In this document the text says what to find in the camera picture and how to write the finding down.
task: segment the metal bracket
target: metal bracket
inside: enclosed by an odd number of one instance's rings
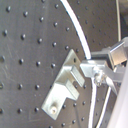
[[[80,63],[71,49],[42,105],[42,109],[54,120],[57,119],[66,98],[77,100],[79,97],[73,82],[77,81],[81,87],[84,86],[85,80],[79,72]]]

